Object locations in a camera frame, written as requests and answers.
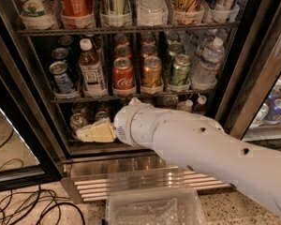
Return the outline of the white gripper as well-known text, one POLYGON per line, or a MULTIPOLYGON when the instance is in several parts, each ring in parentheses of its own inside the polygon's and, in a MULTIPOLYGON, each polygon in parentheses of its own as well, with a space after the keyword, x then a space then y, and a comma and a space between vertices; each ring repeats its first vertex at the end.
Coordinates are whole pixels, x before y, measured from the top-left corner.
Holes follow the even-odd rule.
POLYGON ((116 137, 131 146, 145 146, 145 116, 141 114, 147 106, 138 105, 141 101, 133 97, 128 106, 123 107, 114 117, 114 129, 109 118, 102 118, 76 131, 77 137, 84 143, 112 143, 116 137))

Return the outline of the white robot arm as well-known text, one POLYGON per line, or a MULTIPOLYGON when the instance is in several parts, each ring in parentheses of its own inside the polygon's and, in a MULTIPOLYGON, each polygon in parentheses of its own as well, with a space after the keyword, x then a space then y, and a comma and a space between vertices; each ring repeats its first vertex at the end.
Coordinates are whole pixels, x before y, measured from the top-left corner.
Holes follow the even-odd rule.
POLYGON ((235 139, 204 115, 138 100, 114 116, 113 130, 122 143, 229 184, 281 217, 281 151, 235 139))

